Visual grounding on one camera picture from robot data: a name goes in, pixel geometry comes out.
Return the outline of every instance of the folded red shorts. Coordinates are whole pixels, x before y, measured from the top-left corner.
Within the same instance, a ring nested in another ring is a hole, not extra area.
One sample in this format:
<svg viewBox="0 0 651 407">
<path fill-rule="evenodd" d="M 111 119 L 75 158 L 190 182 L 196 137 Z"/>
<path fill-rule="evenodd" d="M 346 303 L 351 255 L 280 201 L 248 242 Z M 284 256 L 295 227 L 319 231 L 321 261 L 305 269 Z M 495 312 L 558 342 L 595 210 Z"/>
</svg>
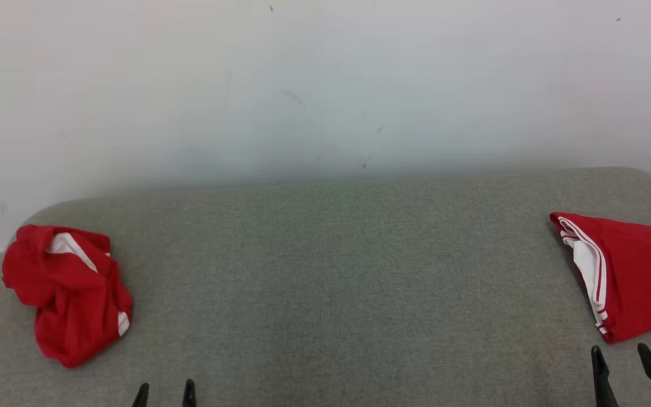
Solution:
<svg viewBox="0 0 651 407">
<path fill-rule="evenodd" d="M 132 297 L 109 253 L 105 235 L 28 224 L 5 254 L 5 286 L 22 304 L 37 308 L 39 349 L 67 368 L 113 343 L 132 321 Z"/>
<path fill-rule="evenodd" d="M 554 212 L 607 343 L 651 331 L 651 226 Z"/>
</svg>

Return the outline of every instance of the gray couch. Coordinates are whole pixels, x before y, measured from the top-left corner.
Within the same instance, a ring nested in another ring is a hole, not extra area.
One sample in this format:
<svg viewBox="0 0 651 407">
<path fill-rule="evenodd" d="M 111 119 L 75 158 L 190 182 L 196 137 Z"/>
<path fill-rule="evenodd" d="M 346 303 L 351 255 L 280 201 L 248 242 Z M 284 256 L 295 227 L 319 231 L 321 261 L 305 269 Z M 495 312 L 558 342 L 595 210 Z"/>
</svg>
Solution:
<svg viewBox="0 0 651 407">
<path fill-rule="evenodd" d="M 602 345 L 621 405 L 651 405 L 606 345 L 551 211 L 651 224 L 619 168 L 96 198 L 35 224 L 109 235 L 132 327 L 78 369 L 44 358 L 1 281 L 0 406 L 594 405 Z"/>
</svg>

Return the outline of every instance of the gray fabric surface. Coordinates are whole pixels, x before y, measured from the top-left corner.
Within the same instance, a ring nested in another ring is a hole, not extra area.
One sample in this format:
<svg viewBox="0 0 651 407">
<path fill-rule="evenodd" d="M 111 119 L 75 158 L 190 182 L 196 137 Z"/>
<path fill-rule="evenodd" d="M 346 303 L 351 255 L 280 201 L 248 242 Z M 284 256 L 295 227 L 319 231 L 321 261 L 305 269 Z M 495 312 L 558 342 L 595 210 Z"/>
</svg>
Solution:
<svg viewBox="0 0 651 407">
<path fill-rule="evenodd" d="M 0 406 L 621 405 L 636 353 L 602 342 L 551 211 L 651 224 L 651 175 L 591 169 L 62 203 L 31 222 L 112 238 L 129 332 L 79 369 L 45 359 L 0 279 Z"/>
</svg>

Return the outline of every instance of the red cloth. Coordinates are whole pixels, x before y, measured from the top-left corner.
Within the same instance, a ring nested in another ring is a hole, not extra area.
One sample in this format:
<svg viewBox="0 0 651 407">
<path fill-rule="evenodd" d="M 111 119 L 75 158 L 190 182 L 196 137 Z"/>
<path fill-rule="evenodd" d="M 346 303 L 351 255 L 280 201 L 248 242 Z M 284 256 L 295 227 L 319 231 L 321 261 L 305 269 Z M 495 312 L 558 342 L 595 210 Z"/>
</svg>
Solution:
<svg viewBox="0 0 651 407">
<path fill-rule="evenodd" d="M 113 343 L 132 321 L 132 297 L 109 253 L 105 235 L 28 224 L 5 254 L 5 286 L 22 304 L 37 308 L 39 349 L 67 368 Z"/>
<path fill-rule="evenodd" d="M 550 218 L 574 249 L 604 340 L 651 331 L 651 226 L 562 212 Z"/>
</svg>

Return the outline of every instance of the white stripe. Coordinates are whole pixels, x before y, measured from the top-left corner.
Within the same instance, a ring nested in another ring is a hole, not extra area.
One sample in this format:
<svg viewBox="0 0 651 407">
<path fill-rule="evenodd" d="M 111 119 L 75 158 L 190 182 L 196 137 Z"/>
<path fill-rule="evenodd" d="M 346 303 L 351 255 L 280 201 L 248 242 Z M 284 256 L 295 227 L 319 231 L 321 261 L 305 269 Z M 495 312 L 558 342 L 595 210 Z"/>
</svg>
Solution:
<svg viewBox="0 0 651 407">
<path fill-rule="evenodd" d="M 577 237 L 579 237 L 579 240 L 587 243 L 592 248 L 594 248 L 595 252 L 597 252 L 600 257 L 600 273 L 598 275 L 598 278 L 600 278 L 599 298 L 595 298 L 595 301 L 597 302 L 597 305 L 599 305 L 597 311 L 601 311 L 604 309 L 605 304 L 607 303 L 607 260 L 604 257 L 604 253 L 602 253 L 602 249 L 599 248 L 597 243 L 595 243 L 594 240 L 590 239 L 589 236 L 587 236 L 586 233 L 579 229 L 579 227 L 576 226 L 572 221 L 566 219 L 565 217 L 559 217 L 559 222 L 563 227 L 569 227 L 572 231 L 574 231 Z"/>
<path fill-rule="evenodd" d="M 129 329 L 129 318 L 125 312 L 120 312 L 117 314 L 117 333 L 122 336 L 127 329 Z"/>
<path fill-rule="evenodd" d="M 61 253 L 74 253 L 80 260 L 85 262 L 88 268 L 91 268 L 97 272 L 97 267 L 90 258 L 87 256 L 84 250 L 80 247 L 80 244 L 77 243 L 72 235 L 69 233 L 58 233 L 52 237 L 51 242 L 45 249 L 45 252 L 52 254 L 61 254 Z"/>
</svg>

